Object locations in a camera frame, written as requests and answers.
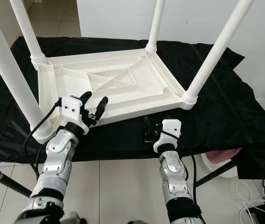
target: metal joint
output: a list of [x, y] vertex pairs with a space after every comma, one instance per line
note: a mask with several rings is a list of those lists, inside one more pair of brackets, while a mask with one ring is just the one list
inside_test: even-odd
[[176, 219], [175, 221], [171, 222], [171, 224], [203, 224], [203, 221], [199, 218], [186, 217]]
[[46, 208], [47, 203], [53, 203], [56, 206], [59, 206], [61, 209], [63, 209], [63, 202], [60, 201], [59, 199], [48, 196], [38, 196], [38, 197], [29, 198], [27, 204], [25, 205], [22, 211], [42, 210]]
[[160, 175], [163, 179], [165, 202], [177, 197], [192, 198], [184, 179], [184, 166], [176, 151], [166, 151], [160, 155]]
[[[55, 140], [61, 137], [59, 133], [67, 136], [67, 138], [62, 141]], [[71, 160], [75, 153], [76, 145], [77, 138], [71, 132], [63, 129], [58, 132], [53, 141], [48, 143], [46, 148], [47, 159], [43, 166], [43, 173], [40, 175], [33, 190], [33, 196], [38, 195], [45, 188], [57, 190], [65, 195], [72, 168]]]
[[66, 148], [66, 145], [69, 144], [69, 141], [74, 141], [74, 147], [78, 144], [77, 137], [64, 129], [58, 131], [57, 135], [52, 138], [47, 144], [47, 150], [53, 153], [59, 153]]

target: white cable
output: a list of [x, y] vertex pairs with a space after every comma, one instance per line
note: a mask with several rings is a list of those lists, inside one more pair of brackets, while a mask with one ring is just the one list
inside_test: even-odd
[[[249, 190], [249, 193], [250, 193], [250, 194], [249, 194], [249, 199], [243, 197], [243, 196], [239, 193], [238, 185], [239, 185], [240, 183], [243, 183], [243, 184], [247, 187], [247, 189]], [[243, 204], [243, 208], [242, 208], [242, 209], [239, 211], [239, 213], [238, 213], [238, 219], [239, 219], [240, 224], [243, 224], [243, 222], [242, 222], [242, 220], [241, 220], [241, 212], [243, 212], [244, 209], [247, 210], [247, 213], [248, 213], [248, 215], [249, 215], [249, 217], [250, 217], [250, 219], [251, 219], [252, 224], [255, 224], [254, 221], [253, 221], [253, 218], [252, 218], [252, 216], [251, 216], [251, 213], [250, 213], [249, 208], [248, 208], [247, 205], [250, 204], [252, 207], [254, 207], [254, 208], [256, 208], [256, 209], [258, 209], [258, 210], [260, 210], [260, 211], [265, 212], [264, 210], [262, 210], [262, 209], [260, 209], [260, 208], [257, 208], [255, 205], [252, 204], [253, 202], [265, 202], [265, 200], [260, 199], [261, 197], [264, 197], [264, 198], [265, 198], [265, 189], [263, 188], [263, 195], [262, 195], [262, 196], [260, 196], [260, 197], [258, 197], [258, 198], [256, 198], [256, 199], [254, 199], [254, 200], [251, 201], [251, 196], [252, 196], [251, 188], [248, 186], [248, 184], [247, 184], [246, 182], [244, 182], [244, 181], [239, 181], [239, 182], [236, 183], [236, 192], [238, 193], [238, 196], [241, 197], [241, 198], [244, 200], [244, 202], [241, 202], [241, 204]]]

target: white wall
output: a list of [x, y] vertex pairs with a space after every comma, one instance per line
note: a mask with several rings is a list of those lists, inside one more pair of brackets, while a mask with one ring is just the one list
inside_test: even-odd
[[[214, 43], [238, 0], [168, 0], [159, 40]], [[83, 36], [147, 39], [155, 0], [77, 0]], [[246, 58], [235, 69], [265, 97], [265, 0], [256, 0], [229, 47]]]
[[0, 0], [0, 28], [9, 46], [21, 33], [9, 0]]

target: black cloth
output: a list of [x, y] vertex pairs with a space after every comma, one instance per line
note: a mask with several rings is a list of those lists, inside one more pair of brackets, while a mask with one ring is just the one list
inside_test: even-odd
[[[147, 41], [99, 38], [38, 38], [47, 57], [86, 54], [104, 51], [139, 49]], [[159, 41], [157, 54], [184, 89], [187, 89], [212, 45]], [[38, 100], [37, 71], [30, 62], [30, 53], [23, 37], [12, 46], [13, 55]], [[212, 150], [243, 147], [238, 154], [239, 178], [265, 178], [265, 111], [255, 100], [252, 89], [233, 71], [243, 57], [226, 49], [216, 68], [199, 93], [196, 105], [189, 111], [173, 109], [150, 114], [152, 123], [165, 116], [182, 122], [179, 145], [183, 156]], [[144, 143], [143, 117], [94, 127], [83, 136], [73, 161], [142, 159], [158, 155], [152, 143]], [[22, 144], [29, 133], [29, 124], [15, 103], [0, 76], [0, 161], [27, 163]], [[39, 144], [28, 144], [31, 158]]]

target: tiled floor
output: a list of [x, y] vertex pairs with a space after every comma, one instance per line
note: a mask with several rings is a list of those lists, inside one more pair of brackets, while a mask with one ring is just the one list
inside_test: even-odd
[[[37, 36], [80, 37], [75, 0], [43, 0], [28, 13]], [[188, 185], [192, 192], [193, 165], [183, 159], [189, 170]], [[209, 173], [200, 156], [196, 156], [198, 178]], [[29, 189], [35, 175], [29, 165], [2, 163], [1, 170]], [[238, 179], [217, 177], [197, 189], [197, 200], [208, 224], [238, 223], [242, 208], [236, 194]], [[245, 181], [252, 198], [262, 193], [260, 181]], [[241, 193], [247, 190], [242, 185]], [[26, 198], [0, 184], [0, 224], [10, 224], [20, 213]], [[143, 219], [151, 224], [167, 224], [167, 211], [161, 190], [157, 159], [74, 162], [64, 200], [65, 215], [76, 210], [89, 224], [126, 224]], [[245, 212], [243, 223], [250, 223]]]

